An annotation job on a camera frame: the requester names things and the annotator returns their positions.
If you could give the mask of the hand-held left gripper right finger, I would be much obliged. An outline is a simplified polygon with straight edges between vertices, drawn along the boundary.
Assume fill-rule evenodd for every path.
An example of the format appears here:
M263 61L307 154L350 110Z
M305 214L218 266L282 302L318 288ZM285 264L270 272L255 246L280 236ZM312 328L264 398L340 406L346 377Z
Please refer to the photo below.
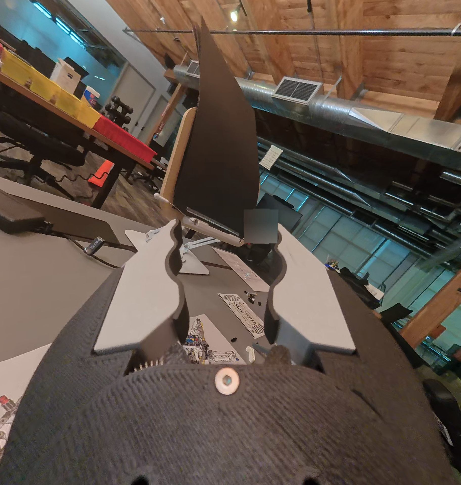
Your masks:
M325 265L277 224L274 247L279 273L270 286L264 335L291 358L315 351L352 355L356 346Z

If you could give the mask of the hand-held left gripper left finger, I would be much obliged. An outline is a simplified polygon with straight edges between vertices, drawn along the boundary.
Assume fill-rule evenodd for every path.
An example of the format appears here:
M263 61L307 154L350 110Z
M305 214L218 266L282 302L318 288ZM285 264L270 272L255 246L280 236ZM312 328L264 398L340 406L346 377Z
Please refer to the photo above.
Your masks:
M190 317L178 278L182 244L181 222L174 219L125 263L94 344L96 354L162 355L185 342Z

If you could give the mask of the lego instruction booklet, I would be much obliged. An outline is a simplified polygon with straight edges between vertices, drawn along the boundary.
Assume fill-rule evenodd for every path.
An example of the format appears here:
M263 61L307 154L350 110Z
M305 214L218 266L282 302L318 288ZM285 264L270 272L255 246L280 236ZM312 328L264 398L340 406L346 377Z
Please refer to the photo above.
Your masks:
M0 460L21 398L50 345L0 361ZM192 363L246 364L231 342L204 314L190 319L184 348Z

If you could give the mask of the zebra sticker sheet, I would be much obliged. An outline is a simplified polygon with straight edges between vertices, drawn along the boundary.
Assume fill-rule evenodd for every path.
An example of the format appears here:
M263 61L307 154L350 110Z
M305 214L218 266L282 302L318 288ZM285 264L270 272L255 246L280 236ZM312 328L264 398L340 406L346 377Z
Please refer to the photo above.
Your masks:
M218 294L254 339L264 336L264 322L238 294Z

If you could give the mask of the orange traffic cone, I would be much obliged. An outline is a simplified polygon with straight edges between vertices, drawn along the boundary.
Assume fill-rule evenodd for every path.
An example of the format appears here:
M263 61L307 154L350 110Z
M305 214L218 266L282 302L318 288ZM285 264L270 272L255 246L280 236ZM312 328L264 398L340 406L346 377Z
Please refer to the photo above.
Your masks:
M96 170L96 172L89 177L89 185L96 187L97 189L102 188L113 167L114 164L111 161L105 160Z

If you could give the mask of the black power brick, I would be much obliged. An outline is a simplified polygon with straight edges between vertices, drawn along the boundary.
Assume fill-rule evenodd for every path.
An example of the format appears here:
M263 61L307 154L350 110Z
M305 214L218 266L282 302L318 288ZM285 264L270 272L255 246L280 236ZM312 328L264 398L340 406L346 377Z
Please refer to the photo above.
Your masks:
M19 234L35 231L44 224L42 214L0 189L0 230Z

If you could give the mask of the black screen with wooden rim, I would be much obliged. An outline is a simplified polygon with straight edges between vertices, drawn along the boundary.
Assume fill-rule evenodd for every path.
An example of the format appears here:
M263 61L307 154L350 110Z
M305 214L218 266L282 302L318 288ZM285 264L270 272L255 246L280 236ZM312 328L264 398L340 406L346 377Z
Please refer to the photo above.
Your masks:
M155 198L168 219L242 246L245 212L256 208L259 194L255 114L203 17L193 32L198 102L182 118Z

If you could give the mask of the black dumbbell rack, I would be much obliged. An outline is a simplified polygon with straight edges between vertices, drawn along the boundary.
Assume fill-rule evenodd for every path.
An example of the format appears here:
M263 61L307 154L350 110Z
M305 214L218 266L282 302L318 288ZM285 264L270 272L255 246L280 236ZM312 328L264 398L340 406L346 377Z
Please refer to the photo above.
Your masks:
M101 114L103 114L110 121L114 122L124 131L129 132L128 125L131 122L131 115L133 114L133 107L122 102L121 99L114 95L102 108Z

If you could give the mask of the black office chair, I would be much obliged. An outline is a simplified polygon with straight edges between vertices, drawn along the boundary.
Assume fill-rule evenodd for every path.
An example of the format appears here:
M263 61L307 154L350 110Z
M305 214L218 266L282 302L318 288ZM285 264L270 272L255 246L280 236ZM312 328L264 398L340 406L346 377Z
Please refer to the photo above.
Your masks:
M42 134L6 112L0 112L0 143L10 146L0 150L0 168L21 171L23 183L30 185L33 178L40 179L46 185L74 201L75 198L59 185L56 178L42 169L42 161L48 160L66 167L81 167L85 164L85 155L53 137ZM20 148L31 154L29 161L2 155L9 149Z

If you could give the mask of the yellow plastic bin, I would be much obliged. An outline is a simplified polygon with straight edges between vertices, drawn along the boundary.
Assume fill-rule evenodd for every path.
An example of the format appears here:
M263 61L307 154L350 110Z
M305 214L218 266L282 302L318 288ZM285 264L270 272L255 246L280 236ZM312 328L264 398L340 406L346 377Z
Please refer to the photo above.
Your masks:
M30 72L30 91L40 96L46 101L55 103L59 94L60 87L48 77L44 76L42 73L32 68Z
M15 53L4 48L1 53L1 72L20 85L32 80L34 69Z
M60 88L55 101L55 106L69 116L76 118L82 107L82 101Z
M101 114L85 101L80 101L76 119L86 127L93 129Z

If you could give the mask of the white vent grille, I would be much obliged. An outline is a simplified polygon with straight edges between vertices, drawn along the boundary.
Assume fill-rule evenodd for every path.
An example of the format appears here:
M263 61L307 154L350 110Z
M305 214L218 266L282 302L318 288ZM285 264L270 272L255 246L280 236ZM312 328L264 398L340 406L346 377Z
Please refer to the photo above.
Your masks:
M271 97L276 100L310 105L315 98L321 95L324 95L322 82L283 77Z

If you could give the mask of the wooden desk with black legs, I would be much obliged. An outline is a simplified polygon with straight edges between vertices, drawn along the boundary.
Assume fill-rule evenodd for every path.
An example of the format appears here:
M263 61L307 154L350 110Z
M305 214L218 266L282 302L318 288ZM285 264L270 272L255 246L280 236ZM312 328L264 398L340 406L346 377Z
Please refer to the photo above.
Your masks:
M27 121L42 132L53 135L74 148L82 147L87 152L99 155L114 164L114 168L111 169L103 187L91 204L96 209L103 206L122 170L125 170L129 177L137 165L148 170L153 168L150 163L85 126L1 71L0 105L2 108L8 108L9 113L15 118Z

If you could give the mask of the white cardboard box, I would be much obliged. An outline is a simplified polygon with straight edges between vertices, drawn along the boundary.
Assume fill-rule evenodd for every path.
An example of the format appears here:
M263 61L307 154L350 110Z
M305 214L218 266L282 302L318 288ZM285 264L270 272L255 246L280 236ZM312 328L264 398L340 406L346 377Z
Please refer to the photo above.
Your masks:
M59 87L63 88L65 91L74 93L78 83L81 80L81 76L66 61L58 58L58 62L54 67L50 80Z

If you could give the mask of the black ceiling pipe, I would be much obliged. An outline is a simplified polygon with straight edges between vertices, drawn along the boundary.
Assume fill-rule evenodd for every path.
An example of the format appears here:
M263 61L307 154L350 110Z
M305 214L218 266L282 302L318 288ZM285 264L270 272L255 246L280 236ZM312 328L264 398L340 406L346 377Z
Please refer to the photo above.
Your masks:
M301 36L397 36L397 37L461 37L461 27L409 29L308 29L308 30L222 30L215 35L301 35Z

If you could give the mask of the silver air duct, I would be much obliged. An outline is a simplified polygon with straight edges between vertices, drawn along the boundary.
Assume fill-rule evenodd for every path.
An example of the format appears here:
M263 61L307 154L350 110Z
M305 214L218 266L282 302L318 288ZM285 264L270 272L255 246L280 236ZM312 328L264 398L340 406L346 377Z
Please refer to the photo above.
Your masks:
M277 87L236 78L258 110L461 171L461 125L314 94L308 104L275 96Z

